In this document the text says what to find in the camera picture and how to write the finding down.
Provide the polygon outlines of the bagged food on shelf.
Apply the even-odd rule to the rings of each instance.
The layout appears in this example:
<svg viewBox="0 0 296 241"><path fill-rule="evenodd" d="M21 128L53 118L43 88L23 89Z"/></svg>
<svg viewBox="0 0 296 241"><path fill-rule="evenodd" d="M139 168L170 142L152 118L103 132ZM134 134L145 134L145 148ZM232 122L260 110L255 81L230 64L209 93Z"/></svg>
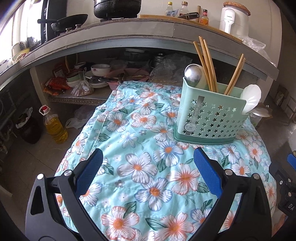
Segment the bagged food on shelf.
<svg viewBox="0 0 296 241"><path fill-rule="evenodd" d="M91 95L94 92L94 88L91 86L91 84L86 81L80 81L71 91L71 95L73 97L82 97Z"/></svg>

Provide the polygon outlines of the red snack package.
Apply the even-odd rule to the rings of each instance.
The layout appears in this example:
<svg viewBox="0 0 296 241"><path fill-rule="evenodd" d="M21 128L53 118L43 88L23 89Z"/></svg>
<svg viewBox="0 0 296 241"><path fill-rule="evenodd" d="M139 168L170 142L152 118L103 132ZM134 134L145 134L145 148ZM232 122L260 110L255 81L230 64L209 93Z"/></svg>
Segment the red snack package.
<svg viewBox="0 0 296 241"><path fill-rule="evenodd" d="M71 87L66 83L65 77L52 77L43 84L43 92L51 96L58 96L70 90Z"/></svg>

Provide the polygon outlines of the metal ladle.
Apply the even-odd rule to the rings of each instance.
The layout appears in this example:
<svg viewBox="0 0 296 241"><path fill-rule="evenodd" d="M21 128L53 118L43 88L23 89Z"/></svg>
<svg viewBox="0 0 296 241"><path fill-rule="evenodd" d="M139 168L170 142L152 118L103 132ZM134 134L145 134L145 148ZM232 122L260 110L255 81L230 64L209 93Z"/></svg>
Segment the metal ladle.
<svg viewBox="0 0 296 241"><path fill-rule="evenodd" d="M189 98L197 97L205 91L208 86L205 72L202 66L190 64L185 68L183 78L183 88L180 105L183 108L189 106Z"/></svg>

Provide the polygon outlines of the black trash bin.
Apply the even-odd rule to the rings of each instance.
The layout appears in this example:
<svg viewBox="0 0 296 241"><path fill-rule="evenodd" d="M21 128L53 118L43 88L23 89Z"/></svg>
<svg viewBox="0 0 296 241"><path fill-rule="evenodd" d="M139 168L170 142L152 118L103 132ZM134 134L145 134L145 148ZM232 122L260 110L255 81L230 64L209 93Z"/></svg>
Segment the black trash bin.
<svg viewBox="0 0 296 241"><path fill-rule="evenodd" d="M36 144L42 134L41 126L33 117L33 108L26 108L16 121L20 137L29 144Z"/></svg>

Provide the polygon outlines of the green star-hole utensil holder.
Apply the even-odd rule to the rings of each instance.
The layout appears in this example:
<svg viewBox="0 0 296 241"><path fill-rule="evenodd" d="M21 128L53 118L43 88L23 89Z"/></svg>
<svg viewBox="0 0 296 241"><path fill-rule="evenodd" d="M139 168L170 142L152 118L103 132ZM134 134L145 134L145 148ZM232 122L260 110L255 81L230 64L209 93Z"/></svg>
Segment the green star-hole utensil holder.
<svg viewBox="0 0 296 241"><path fill-rule="evenodd" d="M242 111L246 101L243 89L235 87L224 95L227 85L218 84L219 92L191 87L183 79L181 100L174 125L179 142L200 145L222 145L233 142L248 115Z"/></svg>

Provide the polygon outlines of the black frying pan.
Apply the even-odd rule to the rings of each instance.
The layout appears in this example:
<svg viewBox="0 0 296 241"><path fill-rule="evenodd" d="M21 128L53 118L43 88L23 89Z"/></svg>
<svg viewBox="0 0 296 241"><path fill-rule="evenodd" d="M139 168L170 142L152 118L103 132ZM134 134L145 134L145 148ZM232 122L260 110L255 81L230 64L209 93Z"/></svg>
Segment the black frying pan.
<svg viewBox="0 0 296 241"><path fill-rule="evenodd" d="M51 24L51 28L55 32L65 31L67 28L74 28L76 25L82 25L88 18L87 14L71 15L59 20L38 19L38 24Z"/></svg>

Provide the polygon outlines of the white ceramic bowl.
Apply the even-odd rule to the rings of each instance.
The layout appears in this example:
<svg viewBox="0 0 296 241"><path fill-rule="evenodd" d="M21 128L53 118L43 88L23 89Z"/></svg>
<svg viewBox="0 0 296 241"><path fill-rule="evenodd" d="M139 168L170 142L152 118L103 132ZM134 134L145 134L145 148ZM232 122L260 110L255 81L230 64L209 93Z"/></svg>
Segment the white ceramic bowl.
<svg viewBox="0 0 296 241"><path fill-rule="evenodd" d="M91 66L92 74L95 76L106 76L111 71L108 64L95 64Z"/></svg>

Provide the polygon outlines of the black cooking pot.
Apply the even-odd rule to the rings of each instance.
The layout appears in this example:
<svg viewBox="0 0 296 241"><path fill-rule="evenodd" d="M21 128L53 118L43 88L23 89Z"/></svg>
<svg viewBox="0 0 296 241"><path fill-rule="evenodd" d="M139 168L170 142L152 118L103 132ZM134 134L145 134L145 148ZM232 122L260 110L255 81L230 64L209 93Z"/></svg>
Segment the black cooking pot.
<svg viewBox="0 0 296 241"><path fill-rule="evenodd" d="M94 15L99 19L136 18L141 0L95 0Z"/></svg>

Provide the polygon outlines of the clear sauce bottle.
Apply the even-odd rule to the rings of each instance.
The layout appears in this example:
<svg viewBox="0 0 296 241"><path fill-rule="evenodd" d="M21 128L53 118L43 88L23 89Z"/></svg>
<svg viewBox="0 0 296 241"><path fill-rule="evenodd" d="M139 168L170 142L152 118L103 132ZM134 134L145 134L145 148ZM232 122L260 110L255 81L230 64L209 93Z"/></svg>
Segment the clear sauce bottle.
<svg viewBox="0 0 296 241"><path fill-rule="evenodd" d="M173 3L171 1L168 2L168 6L165 11L165 16L173 16L174 10L173 10Z"/></svg>

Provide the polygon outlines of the orange sauce bottle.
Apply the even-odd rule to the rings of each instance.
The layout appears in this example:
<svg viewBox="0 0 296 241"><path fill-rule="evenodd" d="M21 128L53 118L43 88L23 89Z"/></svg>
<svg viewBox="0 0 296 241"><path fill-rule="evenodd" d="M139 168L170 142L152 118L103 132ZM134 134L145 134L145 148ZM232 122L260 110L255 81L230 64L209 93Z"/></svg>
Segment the orange sauce bottle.
<svg viewBox="0 0 296 241"><path fill-rule="evenodd" d="M203 25L209 24L208 11L206 9L203 9L203 14L200 17L200 23Z"/></svg>

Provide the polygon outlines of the clear plastic bag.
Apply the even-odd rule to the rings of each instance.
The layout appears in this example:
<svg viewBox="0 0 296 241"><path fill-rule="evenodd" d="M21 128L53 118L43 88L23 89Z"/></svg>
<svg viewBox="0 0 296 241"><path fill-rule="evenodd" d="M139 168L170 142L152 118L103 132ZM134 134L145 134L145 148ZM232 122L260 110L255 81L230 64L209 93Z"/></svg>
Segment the clear plastic bag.
<svg viewBox="0 0 296 241"><path fill-rule="evenodd" d="M181 87L185 68L191 63L192 58L188 56L177 53L167 55L151 71L149 82Z"/></svg>

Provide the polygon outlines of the floral blue tablecloth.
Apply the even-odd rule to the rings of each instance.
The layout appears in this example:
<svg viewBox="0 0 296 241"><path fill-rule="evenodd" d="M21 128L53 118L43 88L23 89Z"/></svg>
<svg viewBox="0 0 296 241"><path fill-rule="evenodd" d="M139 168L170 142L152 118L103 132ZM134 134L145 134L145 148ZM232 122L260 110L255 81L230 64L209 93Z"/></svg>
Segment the floral blue tablecloth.
<svg viewBox="0 0 296 241"><path fill-rule="evenodd" d="M60 176L102 150L102 165L79 199L109 240L188 240L194 234L217 201L194 163L197 148L238 176L258 174L275 209L271 160L249 117L229 144L179 142L174 125L181 93L182 87L172 85L120 84L58 166Z"/></svg>

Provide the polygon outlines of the wooden chopstick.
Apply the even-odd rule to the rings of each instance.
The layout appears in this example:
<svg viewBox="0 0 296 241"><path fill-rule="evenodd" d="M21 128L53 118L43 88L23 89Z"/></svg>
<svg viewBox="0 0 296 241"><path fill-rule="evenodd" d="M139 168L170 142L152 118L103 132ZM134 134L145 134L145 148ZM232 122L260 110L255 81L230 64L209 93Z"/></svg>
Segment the wooden chopstick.
<svg viewBox="0 0 296 241"><path fill-rule="evenodd" d="M241 71L242 71L242 69L243 69L243 66L244 66L245 60L246 60L246 58L243 59L243 63L241 64L240 69L239 69L239 71L238 71L238 73L237 73L237 76L236 76L236 78L235 78L235 80L234 80L234 82L233 82L233 85L232 85L232 87L230 88L230 91L228 92L227 95L230 95L232 89L233 89L234 86L236 85L236 82L237 82L237 80L238 80L238 78L239 78L239 75L240 75L240 73L241 73Z"/></svg>
<svg viewBox="0 0 296 241"><path fill-rule="evenodd" d="M215 89L215 85L214 85L214 79L213 79L212 68L210 65L208 51L206 49L204 39L201 36L199 36L199 40L200 40L201 48L203 51L204 60L205 60L205 63L206 63L207 69L208 69L208 73L209 73L211 91L215 92L216 89Z"/></svg>
<svg viewBox="0 0 296 241"><path fill-rule="evenodd" d="M211 85L210 85L210 79L209 79L209 73L208 73L208 69L207 69L207 66L205 64L205 61L204 61L204 58L203 58L203 55L199 49L199 46L198 46L198 43L196 41L193 42L194 46L195 46L195 49L198 53L198 56L200 58L200 61L201 61L201 64L202 64L202 67L203 67L203 70L204 70L204 73L205 73L205 77L206 77L206 80L207 80L207 85L208 85L208 88L209 90L211 91Z"/></svg>
<svg viewBox="0 0 296 241"><path fill-rule="evenodd" d="M243 59L244 59L244 54L241 54L240 60L239 60L237 66L235 68L235 71L234 71L234 73L233 73L233 75L232 75L232 77L231 77L231 79L229 81L229 84L226 87L226 90L224 91L224 95L227 95L228 92L230 91L230 88L232 87L233 82L234 82L234 80L235 80L235 78L237 76L237 73L238 73L239 69L240 69L240 66L243 63Z"/></svg>
<svg viewBox="0 0 296 241"><path fill-rule="evenodd" d="M209 78L210 78L211 91L217 93L218 92L218 85L217 85L217 81L216 81L215 69L214 69L211 54L210 54L210 51L209 51L209 48L207 46L205 39L203 39L203 46L204 46L203 52L204 52L204 56L206 59L206 65L207 65Z"/></svg>

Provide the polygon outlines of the yellow cooking oil bottle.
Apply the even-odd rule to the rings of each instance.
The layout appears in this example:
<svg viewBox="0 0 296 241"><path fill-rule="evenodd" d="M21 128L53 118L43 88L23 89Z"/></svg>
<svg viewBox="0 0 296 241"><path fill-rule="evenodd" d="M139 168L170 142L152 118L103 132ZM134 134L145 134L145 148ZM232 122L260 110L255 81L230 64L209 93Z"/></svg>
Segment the yellow cooking oil bottle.
<svg viewBox="0 0 296 241"><path fill-rule="evenodd" d="M67 130L60 122L58 115L47 105L43 105L39 109L39 113L43 116L44 126L48 134L57 144L66 142L68 138Z"/></svg>

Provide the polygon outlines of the grey concrete counter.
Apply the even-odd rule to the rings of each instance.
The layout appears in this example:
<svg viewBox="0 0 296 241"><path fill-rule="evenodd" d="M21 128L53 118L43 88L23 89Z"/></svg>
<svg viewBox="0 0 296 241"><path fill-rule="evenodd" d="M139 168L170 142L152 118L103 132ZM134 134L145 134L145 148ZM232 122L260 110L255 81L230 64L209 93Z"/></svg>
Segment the grey concrete counter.
<svg viewBox="0 0 296 241"><path fill-rule="evenodd" d="M273 64L236 37L194 21L144 16L78 28L46 42L1 73L1 88L32 67L91 50L145 47L194 54L193 42L199 36L206 40L213 59L235 66L243 54L245 71L262 80L278 78L279 70Z"/></svg>

